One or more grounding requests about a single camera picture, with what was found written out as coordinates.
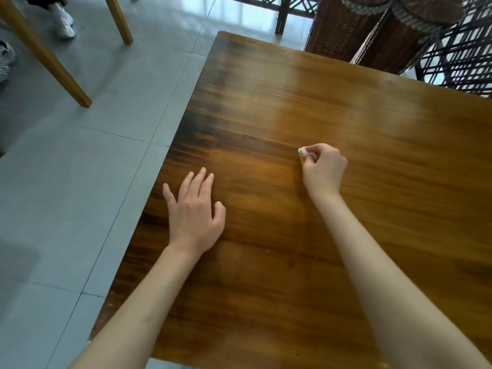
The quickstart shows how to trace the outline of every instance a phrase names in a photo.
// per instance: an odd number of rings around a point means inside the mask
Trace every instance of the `wicker stool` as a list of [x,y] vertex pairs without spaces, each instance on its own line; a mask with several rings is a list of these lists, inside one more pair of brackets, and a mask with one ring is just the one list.
[[320,0],[304,51],[349,62],[391,0]]
[[399,75],[463,16],[462,0],[393,0],[355,62]]

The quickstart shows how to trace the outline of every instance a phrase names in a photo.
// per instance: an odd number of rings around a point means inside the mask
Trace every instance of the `tiled floor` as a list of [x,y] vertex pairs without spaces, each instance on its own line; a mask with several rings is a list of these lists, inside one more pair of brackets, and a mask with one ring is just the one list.
[[[299,49],[310,19],[231,0],[69,0],[77,38],[21,9],[93,100],[80,108],[22,46],[0,90],[0,367],[65,368],[93,322],[219,30]],[[150,360],[148,368],[176,368]]]

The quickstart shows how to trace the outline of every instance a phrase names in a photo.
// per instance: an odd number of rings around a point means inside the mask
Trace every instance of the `person's right arm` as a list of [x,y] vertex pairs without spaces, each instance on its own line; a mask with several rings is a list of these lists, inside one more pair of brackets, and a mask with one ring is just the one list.
[[376,340],[395,368],[492,366],[386,255],[339,193],[347,160],[327,144],[307,147],[304,185],[332,233]]

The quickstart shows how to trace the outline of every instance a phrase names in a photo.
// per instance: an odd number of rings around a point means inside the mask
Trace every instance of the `forearm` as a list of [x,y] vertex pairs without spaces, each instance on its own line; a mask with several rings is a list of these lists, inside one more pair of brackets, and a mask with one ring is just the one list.
[[317,206],[392,365],[490,368],[476,347],[385,254],[340,196],[323,198]]
[[199,255],[169,245],[70,368],[144,368],[162,324]]

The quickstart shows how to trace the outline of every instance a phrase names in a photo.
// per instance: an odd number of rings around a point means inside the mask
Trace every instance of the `wooden tabletop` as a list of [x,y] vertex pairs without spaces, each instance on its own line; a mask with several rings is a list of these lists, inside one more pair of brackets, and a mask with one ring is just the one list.
[[492,359],[492,101],[220,32],[92,336],[168,242],[167,182],[215,174],[225,231],[153,357],[202,369],[383,368],[297,148],[349,163],[341,194],[402,270]]

